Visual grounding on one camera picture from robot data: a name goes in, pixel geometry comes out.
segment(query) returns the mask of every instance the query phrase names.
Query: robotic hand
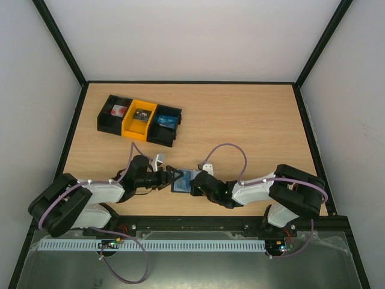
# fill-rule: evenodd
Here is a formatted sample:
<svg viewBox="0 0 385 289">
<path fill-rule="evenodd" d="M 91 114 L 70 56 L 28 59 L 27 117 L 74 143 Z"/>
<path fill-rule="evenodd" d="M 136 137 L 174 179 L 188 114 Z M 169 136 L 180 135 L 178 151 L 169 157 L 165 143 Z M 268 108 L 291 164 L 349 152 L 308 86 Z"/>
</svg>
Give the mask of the robotic hand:
<svg viewBox="0 0 385 289">
<path fill-rule="evenodd" d="M 163 159 L 164 155 L 158 154 L 150 165 L 147 157 L 137 155 L 127 172 L 120 170 L 107 182 L 88 180 L 87 184 L 65 173 L 33 200 L 28 212 L 52 237 L 59 237 L 72 228 L 103 228 L 114 213 L 106 202 L 125 202 L 135 195 L 137 188 L 161 190 L 183 177 L 181 171 L 171 166 L 164 170 L 160 166 Z M 50 210 L 50 206 L 70 188 L 74 190 Z"/>
<path fill-rule="evenodd" d="M 325 182 L 285 164 L 274 173 L 251 181 L 222 182 L 205 171 L 191 181 L 193 196 L 206 196 L 226 208 L 242 207 L 257 200 L 274 199 L 279 204 L 268 206 L 266 221 L 283 228 L 297 217 L 314 219 L 326 202 Z"/>
</svg>

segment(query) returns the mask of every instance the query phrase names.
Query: black frame post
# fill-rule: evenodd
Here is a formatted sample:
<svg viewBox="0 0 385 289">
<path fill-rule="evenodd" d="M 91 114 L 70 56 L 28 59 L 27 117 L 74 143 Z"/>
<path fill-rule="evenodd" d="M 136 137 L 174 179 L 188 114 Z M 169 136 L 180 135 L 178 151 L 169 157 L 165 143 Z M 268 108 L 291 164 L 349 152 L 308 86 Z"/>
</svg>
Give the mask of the black frame post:
<svg viewBox="0 0 385 289">
<path fill-rule="evenodd" d="M 295 85 L 298 88 L 301 88 L 304 84 L 306 78 L 309 76 L 310 71 L 312 71 L 313 66 L 317 62 L 319 56 L 323 52 L 324 48 L 326 47 L 326 44 L 329 42 L 331 36 L 337 29 L 339 22 L 341 22 L 343 16 L 348 11 L 350 4 L 353 2 L 353 0 L 341 0 L 340 4 L 338 5 L 336 11 L 334 12 L 333 17 L 330 19 L 328 25 L 326 26 L 321 38 L 318 40 L 317 45 L 315 46 L 312 54 L 310 55 L 310 58 L 308 59 L 307 63 L 305 64 L 305 67 L 303 68 L 300 76 L 297 79 L 297 82 Z"/>
<path fill-rule="evenodd" d="M 59 46 L 61 50 L 61 53 L 63 53 L 63 56 L 67 60 L 69 66 L 71 67 L 73 74 L 75 75 L 76 79 L 79 81 L 79 84 L 81 86 L 84 86 L 86 83 L 85 77 L 81 72 L 80 67 L 78 66 L 75 58 L 73 57 L 72 52 L 69 49 L 63 35 L 61 35 L 59 27 L 58 25 L 56 25 L 56 22 L 52 17 L 51 12 L 49 12 L 48 7 L 45 4 L 44 0 L 32 0 L 32 2 L 35 4 L 37 11 L 40 13 L 41 17 L 43 18 L 49 32 L 51 32 L 53 38 L 56 41 L 56 44 Z"/>
</svg>

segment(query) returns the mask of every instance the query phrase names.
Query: white backdrop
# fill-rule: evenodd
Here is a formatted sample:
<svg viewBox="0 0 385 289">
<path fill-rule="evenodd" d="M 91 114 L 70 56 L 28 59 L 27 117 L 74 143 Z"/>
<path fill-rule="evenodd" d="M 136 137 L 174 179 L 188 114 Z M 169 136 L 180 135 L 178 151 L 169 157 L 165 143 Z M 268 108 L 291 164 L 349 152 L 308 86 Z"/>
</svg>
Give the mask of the white backdrop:
<svg viewBox="0 0 385 289">
<path fill-rule="evenodd" d="M 353 1 L 302 91 L 339 214 L 384 288 L 385 1 Z"/>
<path fill-rule="evenodd" d="M 339 0 L 46 0 L 87 80 L 295 81 Z"/>
<path fill-rule="evenodd" d="M 0 288 L 53 180 L 80 85 L 32 1 L 0 1 Z"/>
</svg>

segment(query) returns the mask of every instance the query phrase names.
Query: wooden tabletop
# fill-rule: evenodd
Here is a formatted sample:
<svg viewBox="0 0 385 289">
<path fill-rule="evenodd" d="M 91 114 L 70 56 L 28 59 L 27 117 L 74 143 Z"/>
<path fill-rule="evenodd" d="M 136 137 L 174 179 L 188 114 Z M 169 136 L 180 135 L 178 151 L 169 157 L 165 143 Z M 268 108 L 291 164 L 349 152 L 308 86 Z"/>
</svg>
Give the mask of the wooden tabletop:
<svg viewBox="0 0 385 289">
<path fill-rule="evenodd" d="M 282 163 L 315 175 L 291 85 L 90 84 L 64 169 L 76 178 L 107 180 L 126 166 L 133 139 L 96 129 L 97 115 L 109 95 L 183 109 L 172 148 L 134 140 L 150 157 L 164 153 L 165 165 L 196 169 L 214 146 L 234 143 L 248 159 L 243 180 L 265 176 Z M 221 147 L 210 162 L 216 178 L 232 181 L 244 160 L 235 148 Z M 121 215 L 136 216 L 262 216 L 272 203 L 230 210 L 205 197 L 172 193 L 168 186 L 111 207 Z M 321 215 L 327 215 L 324 205 Z"/>
</svg>

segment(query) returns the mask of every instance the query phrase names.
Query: purple cable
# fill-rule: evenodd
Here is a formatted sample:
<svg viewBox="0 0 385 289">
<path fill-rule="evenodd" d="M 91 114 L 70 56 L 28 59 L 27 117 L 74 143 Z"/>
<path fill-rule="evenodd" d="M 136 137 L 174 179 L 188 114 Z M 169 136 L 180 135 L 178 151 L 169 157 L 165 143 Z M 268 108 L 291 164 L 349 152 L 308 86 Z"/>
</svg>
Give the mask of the purple cable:
<svg viewBox="0 0 385 289">
<path fill-rule="evenodd" d="M 111 183 L 112 184 L 116 184 L 118 182 L 120 182 L 126 175 L 127 173 L 127 170 L 130 166 L 130 163 L 131 163 L 131 158 L 132 158 L 132 153 L 134 152 L 134 148 L 139 152 L 139 154 L 141 155 L 144 155 L 139 149 L 138 147 L 136 146 L 136 144 L 134 142 L 131 143 L 131 151 L 130 151 L 130 156 L 128 158 L 128 162 L 127 162 L 127 166 L 125 168 L 125 170 L 122 172 L 122 174 L 120 175 L 119 179 L 117 181 L 112 181 Z M 92 184 L 109 184 L 109 181 L 92 181 L 91 182 Z M 47 208 L 47 210 L 43 213 L 42 217 L 40 218 L 40 220 L 38 221 L 38 228 L 40 230 L 43 229 L 43 223 L 45 221 L 45 219 L 47 218 L 48 214 L 52 211 L 53 208 L 55 208 L 55 206 L 61 201 L 63 200 L 66 196 L 68 196 L 69 193 L 71 193 L 73 190 L 76 190 L 77 188 L 81 187 L 82 185 L 88 185 L 88 181 L 87 182 L 80 182 L 76 185 L 74 185 L 73 187 L 70 187 L 69 189 L 67 189 L 63 194 L 61 194 L 60 196 L 58 196 L 58 198 L 56 200 L 53 201 L 53 203 Z"/>
<path fill-rule="evenodd" d="M 298 251 L 292 253 L 292 254 L 289 254 L 289 255 L 283 255 L 283 256 L 271 256 L 269 254 L 269 252 L 266 251 L 266 255 L 269 256 L 270 259 L 277 259 L 277 260 L 280 260 L 280 259 L 284 259 L 284 258 L 289 258 L 289 257 L 294 257 L 298 254 L 300 254 L 304 249 L 306 249 L 306 247 L 310 244 L 310 242 L 312 241 L 312 238 L 313 238 L 313 233 L 314 233 L 314 221 L 313 219 L 310 220 L 311 223 L 312 223 L 312 228 L 310 229 L 310 235 L 309 235 L 309 239 L 306 241 L 305 245 L 302 246 L 301 249 L 299 249 Z"/>
<path fill-rule="evenodd" d="M 142 249 L 143 253 L 144 253 L 144 257 L 146 258 L 146 271 L 144 272 L 143 274 L 143 277 L 140 278 L 139 280 L 137 281 L 129 281 L 129 280 L 126 280 L 122 277 L 120 277 L 112 268 L 111 266 L 108 264 L 107 260 L 105 257 L 102 257 L 103 256 L 103 250 L 106 246 L 103 246 L 100 250 L 100 257 L 102 257 L 104 263 L 107 265 L 108 267 L 108 270 L 110 270 L 110 272 L 114 275 L 114 277 L 116 279 L 118 279 L 119 281 L 125 283 L 125 284 L 139 284 L 139 283 L 142 283 L 144 280 L 146 280 L 147 278 L 147 275 L 149 274 L 149 271 L 150 271 L 150 259 L 149 259 L 149 256 L 147 254 L 147 251 L 145 250 L 145 248 L 143 247 L 143 245 L 134 237 L 131 237 L 129 235 L 126 235 L 126 234 L 123 234 L 123 233 L 119 233 L 119 232 L 114 232 L 114 231 L 107 231 L 107 230 L 102 230 L 102 229 L 98 229 L 98 228 L 94 228 L 94 227 L 90 227 L 90 229 L 92 230 L 95 230 L 97 232 L 101 232 L 101 233 L 106 233 L 106 234 L 114 234 L 114 235 L 119 235 L 119 236 L 122 236 L 124 238 L 128 238 L 128 239 L 131 239 L 133 240 L 134 242 L 136 242 L 136 244 L 139 245 L 140 249 Z"/>
<path fill-rule="evenodd" d="M 241 173 L 239 174 L 238 176 L 238 179 L 237 179 L 237 182 L 239 185 L 242 185 L 242 182 L 241 182 L 241 178 L 244 174 L 244 172 L 246 171 L 246 167 L 247 167 L 247 157 L 246 157 L 246 154 L 245 152 L 243 151 L 243 149 L 241 149 L 239 146 L 237 146 L 236 144 L 233 144 L 233 143 L 222 143 L 222 144 L 219 144 L 218 146 L 214 147 L 211 151 L 210 151 L 210 154 L 207 156 L 207 158 L 201 163 L 201 165 L 204 165 L 205 163 L 207 163 L 207 161 L 209 160 L 209 158 L 211 157 L 211 155 L 218 149 L 220 148 L 221 146 L 233 146 L 234 148 L 237 148 L 242 154 L 243 154 L 243 157 L 244 157 L 244 160 L 245 160 L 245 164 L 243 166 L 243 169 L 241 171 Z M 292 182 L 292 183 L 295 183 L 295 184 L 300 184 L 300 185 L 305 185 L 307 187 L 310 187 L 310 188 L 314 188 L 315 190 L 319 191 L 322 195 L 323 195 L 323 200 L 322 200 L 322 204 L 326 203 L 327 200 L 328 200 L 328 195 L 327 193 L 321 189 L 320 187 L 317 187 L 316 185 L 313 185 L 309 182 L 304 182 L 304 181 L 299 181 L 297 179 L 288 179 L 288 178 L 269 178 L 269 179 L 266 179 L 265 181 L 261 180 L 261 181 L 256 181 L 256 182 L 250 182 L 248 184 L 243 184 L 245 187 L 248 187 L 248 186 L 251 186 L 251 185 L 258 185 L 258 184 L 262 184 L 264 182 L 270 182 L 270 181 L 282 181 L 282 182 Z"/>
<path fill-rule="evenodd" d="M 238 184 L 239 185 L 242 185 L 241 184 L 241 178 L 242 178 L 242 175 L 243 173 L 245 172 L 246 170 L 246 167 L 247 167 L 247 157 L 246 157 L 246 154 L 245 152 L 243 151 L 243 149 L 241 149 L 239 146 L 237 146 L 236 144 L 233 144 L 233 143 L 222 143 L 222 144 L 219 144 L 218 146 L 216 146 L 215 148 L 213 148 L 211 151 L 210 151 L 210 154 L 207 156 L 207 158 L 201 163 L 201 165 L 203 166 L 205 163 L 207 163 L 207 161 L 209 160 L 209 158 L 211 157 L 211 155 L 218 149 L 220 148 L 221 146 L 233 146 L 234 148 L 237 148 L 242 154 L 243 154 L 243 159 L 245 160 L 245 164 L 243 166 L 243 169 L 241 171 L 241 173 L 239 174 L 238 176 Z"/>
</svg>

